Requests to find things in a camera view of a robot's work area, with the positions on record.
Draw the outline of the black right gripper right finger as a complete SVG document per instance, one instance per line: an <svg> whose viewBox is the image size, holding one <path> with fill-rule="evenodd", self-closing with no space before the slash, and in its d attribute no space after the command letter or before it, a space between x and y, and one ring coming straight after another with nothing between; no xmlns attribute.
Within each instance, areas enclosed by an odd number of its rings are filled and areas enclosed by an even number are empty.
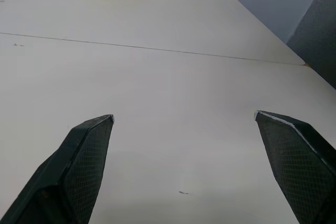
<svg viewBox="0 0 336 224"><path fill-rule="evenodd" d="M335 223L335 148L310 124L256 111L272 173L299 223Z"/></svg>

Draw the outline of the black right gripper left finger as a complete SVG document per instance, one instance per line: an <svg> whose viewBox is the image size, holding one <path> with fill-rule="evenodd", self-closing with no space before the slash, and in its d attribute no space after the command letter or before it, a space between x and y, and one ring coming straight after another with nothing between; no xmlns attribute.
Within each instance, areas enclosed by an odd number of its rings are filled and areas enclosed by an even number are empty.
<svg viewBox="0 0 336 224"><path fill-rule="evenodd" d="M1 223L88 223L101 187L112 114L72 128L33 173Z"/></svg>

